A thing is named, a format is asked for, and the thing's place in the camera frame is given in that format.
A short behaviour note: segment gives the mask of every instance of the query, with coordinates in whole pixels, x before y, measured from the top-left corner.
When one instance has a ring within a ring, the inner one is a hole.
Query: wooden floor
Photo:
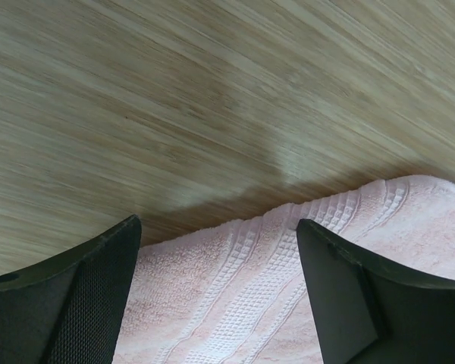
[[[455,0],[0,0],[0,274],[414,173],[455,181]]]

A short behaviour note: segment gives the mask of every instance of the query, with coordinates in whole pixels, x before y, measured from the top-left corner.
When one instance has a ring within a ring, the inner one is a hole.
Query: black mesh fabric
[[[42,362],[111,363],[136,259],[137,248],[111,241],[80,263]]]
[[[0,364],[111,363],[140,237],[141,222],[130,216],[0,276]]]

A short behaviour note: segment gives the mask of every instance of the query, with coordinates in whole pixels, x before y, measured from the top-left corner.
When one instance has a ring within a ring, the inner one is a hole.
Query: wood grain
[[[0,0],[0,274],[413,173],[455,181],[455,0]]]

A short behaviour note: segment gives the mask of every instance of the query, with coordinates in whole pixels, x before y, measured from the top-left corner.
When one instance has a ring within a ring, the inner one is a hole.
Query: pink towel
[[[455,279],[455,185],[377,180],[142,248],[114,363],[322,363],[297,251],[301,218]]]

